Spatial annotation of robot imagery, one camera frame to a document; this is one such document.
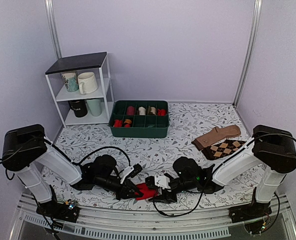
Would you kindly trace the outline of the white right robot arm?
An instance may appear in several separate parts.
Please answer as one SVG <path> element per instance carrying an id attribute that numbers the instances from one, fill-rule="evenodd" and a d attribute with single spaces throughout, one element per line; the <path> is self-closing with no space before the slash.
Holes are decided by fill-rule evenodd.
<path id="1" fill-rule="evenodd" d="M 237 176 L 263 164 L 264 175 L 253 193 L 254 201 L 247 205 L 246 214 L 257 218 L 265 211 L 282 183 L 285 175 L 296 169 L 296 140 L 288 131 L 258 125 L 253 136 L 220 165 L 201 168 L 194 159 L 180 157 L 173 163 L 177 178 L 169 174 L 146 178 L 154 194 L 149 198 L 155 203 L 175 203 L 177 194 L 197 189 L 204 194 L 214 194 Z"/>

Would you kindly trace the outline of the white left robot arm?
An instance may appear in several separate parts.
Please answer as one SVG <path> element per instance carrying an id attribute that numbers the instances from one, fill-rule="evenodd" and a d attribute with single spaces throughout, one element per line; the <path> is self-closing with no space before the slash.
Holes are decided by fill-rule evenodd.
<path id="1" fill-rule="evenodd" d="M 55 200 L 54 191 L 44 181 L 36 164 L 47 167 L 78 191 L 98 186 L 114 192 L 117 200 L 143 196 L 131 181 L 142 170 L 139 164 L 118 171 L 116 159 L 110 155 L 98 156 L 89 163 L 84 163 L 85 160 L 72 162 L 45 136 L 44 127 L 34 124 L 5 134 L 0 165 L 23 182 L 51 217 L 58 217 L 62 206 Z"/>

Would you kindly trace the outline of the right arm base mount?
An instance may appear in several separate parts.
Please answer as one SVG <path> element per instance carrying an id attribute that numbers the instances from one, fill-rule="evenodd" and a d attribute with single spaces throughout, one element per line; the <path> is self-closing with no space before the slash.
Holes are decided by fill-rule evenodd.
<path id="1" fill-rule="evenodd" d="M 281 208 L 280 198 L 277 193 L 274 192 L 278 201 L 278 211 L 275 219 L 272 220 L 270 216 L 272 213 L 270 202 L 258 203 L 256 201 L 256 190 L 257 188 L 254 188 L 251 203 L 229 208 L 229 217 L 231 218 L 232 223 L 262 218 L 260 221 L 244 224 L 245 230 L 252 236 L 261 235 L 271 229 L 278 219 Z"/>

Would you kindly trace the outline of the green divided storage box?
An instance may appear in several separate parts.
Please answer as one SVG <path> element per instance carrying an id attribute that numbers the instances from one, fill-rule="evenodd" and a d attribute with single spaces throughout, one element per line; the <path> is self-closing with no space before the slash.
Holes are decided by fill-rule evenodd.
<path id="1" fill-rule="evenodd" d="M 128 106 L 136 107 L 135 115 L 127 115 Z M 156 109 L 166 109 L 166 116 L 139 115 L 138 108 L 153 106 Z M 114 120 L 132 120 L 132 127 L 113 127 Z M 165 138 L 169 127 L 169 106 L 164 100 L 119 100 L 115 102 L 109 121 L 112 135 L 119 138 Z"/>

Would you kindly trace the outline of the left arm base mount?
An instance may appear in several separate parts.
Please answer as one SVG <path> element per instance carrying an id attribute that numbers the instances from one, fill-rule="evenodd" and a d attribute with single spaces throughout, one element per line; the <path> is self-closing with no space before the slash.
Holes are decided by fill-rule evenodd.
<path id="1" fill-rule="evenodd" d="M 50 190 L 51 200 L 46 203 L 38 203 L 36 213 L 45 217 L 76 223 L 80 212 L 77 201 L 68 199 L 65 202 L 58 202 L 52 186 L 50 186 Z"/>

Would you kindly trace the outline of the red sock pair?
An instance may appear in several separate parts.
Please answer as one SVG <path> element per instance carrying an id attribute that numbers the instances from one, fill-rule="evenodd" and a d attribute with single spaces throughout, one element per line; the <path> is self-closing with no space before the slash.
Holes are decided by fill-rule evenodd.
<path id="1" fill-rule="evenodd" d="M 143 196 L 136 198 L 137 201 L 150 199 L 159 195 L 158 190 L 148 188 L 146 183 L 140 183 L 140 184 L 137 184 L 136 186 L 143 193 Z"/>

